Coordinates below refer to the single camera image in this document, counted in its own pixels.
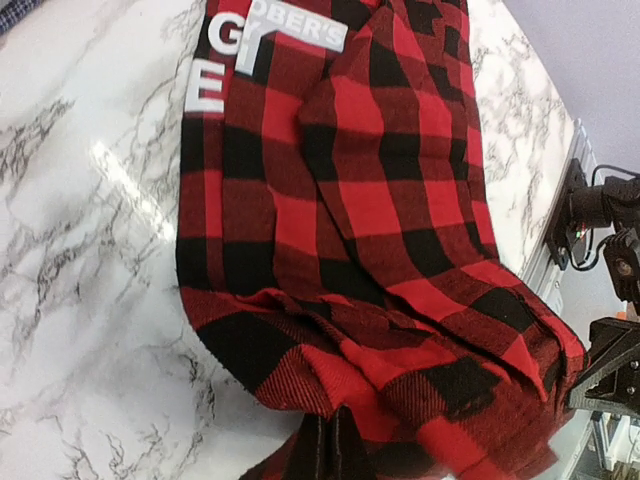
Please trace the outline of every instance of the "folded shirt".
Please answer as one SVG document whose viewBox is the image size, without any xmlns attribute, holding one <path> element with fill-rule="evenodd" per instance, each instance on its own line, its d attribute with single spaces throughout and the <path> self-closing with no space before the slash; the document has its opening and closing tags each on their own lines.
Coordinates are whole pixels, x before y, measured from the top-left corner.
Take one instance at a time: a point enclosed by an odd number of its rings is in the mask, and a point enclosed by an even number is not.
<svg viewBox="0 0 640 480">
<path fill-rule="evenodd" d="M 8 32 L 43 0 L 0 0 L 0 35 Z"/>
<path fill-rule="evenodd" d="M 352 419 L 339 478 L 529 478 L 587 364 L 498 258 L 468 40 L 464 0 L 207 2 L 185 311 L 267 407 Z M 296 478 L 296 441 L 245 478 Z"/>
</svg>

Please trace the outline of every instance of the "dark blue fabric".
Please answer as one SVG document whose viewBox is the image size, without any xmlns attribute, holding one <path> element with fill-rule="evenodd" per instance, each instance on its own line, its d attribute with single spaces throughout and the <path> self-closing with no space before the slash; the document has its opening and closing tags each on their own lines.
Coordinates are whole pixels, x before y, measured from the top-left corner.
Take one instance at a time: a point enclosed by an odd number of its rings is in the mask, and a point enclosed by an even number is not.
<svg viewBox="0 0 640 480">
<path fill-rule="evenodd" d="M 43 0 L 12 0 L 0 10 L 0 35 L 10 30 L 15 24 L 26 17 L 31 10 Z"/>
</svg>

